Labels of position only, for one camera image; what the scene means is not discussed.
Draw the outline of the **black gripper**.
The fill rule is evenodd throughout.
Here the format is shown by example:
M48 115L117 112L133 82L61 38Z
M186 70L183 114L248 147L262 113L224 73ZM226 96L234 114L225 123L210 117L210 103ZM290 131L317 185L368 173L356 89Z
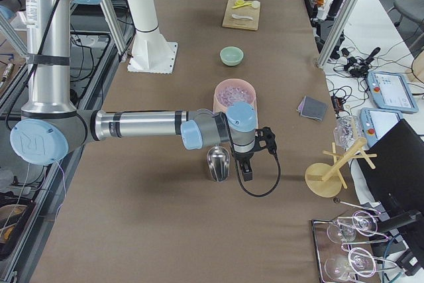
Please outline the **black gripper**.
M270 127L253 129L249 132L240 132L231 129L235 158L239 161L239 167L244 181L253 180L253 172L250 159L255 152L267 150L271 155L276 154L275 134Z

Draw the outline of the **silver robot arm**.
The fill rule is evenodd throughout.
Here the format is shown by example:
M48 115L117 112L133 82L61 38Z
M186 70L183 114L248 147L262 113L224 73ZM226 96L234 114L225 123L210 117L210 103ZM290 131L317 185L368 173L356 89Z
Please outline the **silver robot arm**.
M10 143L26 162L49 165L89 142L109 137L179 135L188 150L229 143L239 178L252 179L250 159L276 155L274 133L258 128L256 112L238 102L225 112L87 111L70 100L70 5L74 0L26 0L28 101Z

